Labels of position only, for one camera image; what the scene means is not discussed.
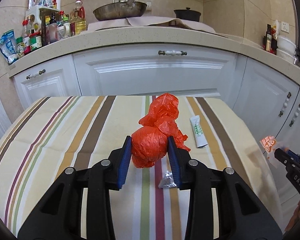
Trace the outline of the person's right hand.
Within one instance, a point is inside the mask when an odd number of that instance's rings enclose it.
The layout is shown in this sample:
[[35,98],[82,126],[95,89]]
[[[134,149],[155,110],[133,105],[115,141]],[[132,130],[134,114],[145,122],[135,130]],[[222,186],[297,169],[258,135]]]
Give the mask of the person's right hand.
[[294,213],[293,213],[291,219],[289,220],[289,223],[287,224],[287,226],[285,228],[285,232],[288,232],[289,230],[291,230],[293,228],[293,226],[295,226],[299,220],[300,220],[300,200],[298,202],[297,208],[294,210]]

